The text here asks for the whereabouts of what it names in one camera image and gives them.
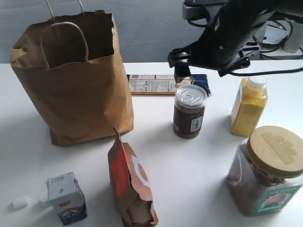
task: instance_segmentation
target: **tabletop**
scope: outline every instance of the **tabletop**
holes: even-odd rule
[[[299,68],[303,61],[253,61],[242,72]],[[173,74],[167,63],[126,63],[128,74]],[[295,227],[302,224],[303,190],[283,211],[245,217],[236,208],[226,175],[243,137],[230,133],[230,113],[241,78],[208,75],[207,100],[200,135],[192,140],[172,130],[173,96],[133,96],[134,130],[123,135],[144,167],[159,217],[158,227]],[[287,128],[303,138],[303,72],[267,76],[268,103],[259,126]],[[9,64],[0,65],[0,220],[1,226],[61,227],[52,207],[39,196],[48,177],[75,173],[86,197],[88,217],[73,227],[122,227],[109,184],[107,153],[114,138],[59,147]],[[14,210],[12,201],[28,195],[30,203]]]

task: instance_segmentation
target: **metal can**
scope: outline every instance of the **metal can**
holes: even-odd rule
[[[204,116],[206,92],[197,85],[181,86],[175,93],[174,132],[185,139],[199,135]]]

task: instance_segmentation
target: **can pull tab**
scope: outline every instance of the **can pull tab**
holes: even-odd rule
[[[183,103],[188,103],[189,101],[193,100],[194,98],[191,95],[185,95],[182,99],[181,102]]]

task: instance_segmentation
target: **yellow spice jar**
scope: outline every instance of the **yellow spice jar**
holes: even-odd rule
[[[249,137],[255,130],[267,103],[266,78],[244,78],[233,105],[232,133]]]

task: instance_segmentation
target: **gray wall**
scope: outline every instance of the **gray wall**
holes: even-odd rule
[[[184,0],[82,0],[86,11],[112,12],[124,62],[163,62],[168,53],[196,41],[202,33],[182,19]],[[49,0],[55,15],[80,12],[76,0]],[[46,21],[45,0],[0,0],[0,63],[9,63],[13,44],[25,29]]]

